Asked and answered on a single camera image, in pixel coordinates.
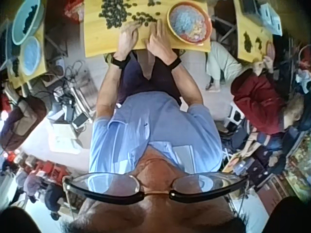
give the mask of tiled floor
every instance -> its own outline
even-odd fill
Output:
[[[66,66],[71,66],[75,61],[81,60],[83,66],[78,75],[79,78],[90,76],[97,89],[100,88],[107,72],[108,65],[102,55],[86,58],[84,53],[83,24],[70,24],[62,31],[67,36],[68,58],[65,58]],[[205,91],[209,83],[209,76],[206,74],[206,57],[202,52],[187,51],[181,56],[182,63],[197,82],[203,98],[204,104],[210,109],[215,120],[222,120],[229,114],[229,104],[232,96],[228,87],[223,87],[220,93],[208,93]],[[183,103],[181,109],[186,111],[187,105]],[[27,154],[34,155],[43,160],[51,160],[79,170],[88,170],[89,148],[92,134],[92,125],[88,125],[81,133],[79,140],[83,144],[83,149],[79,154],[52,152],[49,147],[49,137],[47,131],[47,121],[41,122],[23,143],[22,148]]]

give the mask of white chair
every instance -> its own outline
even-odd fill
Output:
[[[229,117],[227,117],[227,119],[225,120],[225,127],[227,127],[230,122],[236,125],[239,125],[242,122],[242,120],[245,118],[244,113],[237,107],[237,105],[234,102],[231,102],[230,105],[231,105],[231,112],[230,112]],[[238,121],[234,119],[234,116],[236,115],[236,113],[240,114],[240,120]]]

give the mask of orange bowl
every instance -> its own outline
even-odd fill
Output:
[[[202,40],[199,40],[199,41],[190,41],[190,40],[187,40],[185,38],[182,38],[180,37],[173,29],[173,27],[171,26],[171,21],[170,21],[170,16],[171,16],[171,13],[172,11],[177,7],[177,6],[181,6],[181,5],[184,5],[184,6],[192,6],[193,8],[195,8],[196,10],[198,10],[202,15],[203,17],[205,18],[205,25],[206,25],[206,34],[205,34],[205,37],[202,39]],[[208,14],[200,7],[198,6],[197,4],[195,3],[192,3],[192,2],[187,2],[187,1],[182,1],[182,2],[179,2],[177,4],[175,4],[174,6],[172,6],[168,13],[167,13],[167,23],[169,25],[169,28],[171,30],[171,32],[181,41],[187,43],[187,44],[191,44],[191,45],[200,45],[200,44],[203,44],[204,41],[206,41],[207,39],[209,39],[211,33],[212,33],[212,23],[211,23],[211,20],[210,20],[210,17],[208,16]]]

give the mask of table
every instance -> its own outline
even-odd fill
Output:
[[[164,23],[167,23],[168,10],[181,0],[162,0],[161,5],[147,6],[147,0],[130,0],[124,1],[124,3],[137,3],[137,6],[132,6],[127,9],[127,12],[131,12],[133,15],[136,12],[147,12],[154,18],[162,19]],[[101,10],[102,0],[85,0],[85,14],[84,14],[84,44],[86,57],[95,56],[98,54],[105,54],[115,52],[117,50],[120,30],[117,28],[107,29],[106,20],[103,17],[99,17]],[[207,12],[206,2],[195,2],[202,9]],[[132,16],[127,17],[127,21],[132,21]],[[148,38],[149,27],[142,26],[139,28],[139,38],[135,50],[145,49],[145,45],[142,39]],[[202,52],[210,52],[210,40],[207,40],[203,45],[188,45],[179,39],[177,39],[173,33],[169,32],[172,48],[184,49],[184,50],[198,50]]]
[[[273,42],[273,36],[263,25],[259,26],[243,15],[240,0],[233,0],[233,2],[237,20],[238,58],[248,62],[254,62],[257,60],[261,61],[262,57],[266,54],[267,42]],[[244,48],[245,32],[249,35],[253,45],[250,53],[248,53]],[[261,49],[259,49],[259,43],[256,43],[257,37],[262,41]]]
[[[47,0],[42,0],[41,1],[46,9],[47,6]],[[9,1],[9,0],[4,0],[1,3],[1,22],[3,22],[6,18],[8,18],[11,22],[13,22],[14,17],[16,12],[18,11],[20,5],[23,3],[22,0],[16,0],[16,1]],[[22,86],[24,83],[28,82],[29,80],[44,74],[47,72],[47,67],[46,67],[46,61],[45,61],[45,54],[44,54],[44,16],[41,22],[40,27],[34,34],[34,37],[37,38],[37,40],[40,43],[41,46],[41,60],[38,65],[38,68],[36,71],[31,75],[27,76],[23,73],[21,70],[21,65],[18,67],[18,74],[19,77],[15,77],[14,72],[12,71],[12,66],[8,66],[8,78],[9,81],[12,82],[14,88],[18,88]],[[20,55],[18,57],[19,63],[21,64],[23,61],[23,57]]]

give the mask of eyeglasses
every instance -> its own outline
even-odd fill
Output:
[[[247,183],[247,178],[234,174],[207,172],[174,180],[170,191],[145,192],[143,185],[127,174],[95,172],[63,180],[66,194],[71,191],[85,198],[117,205],[134,204],[155,194],[168,194],[171,200],[182,203],[206,201],[245,188]]]

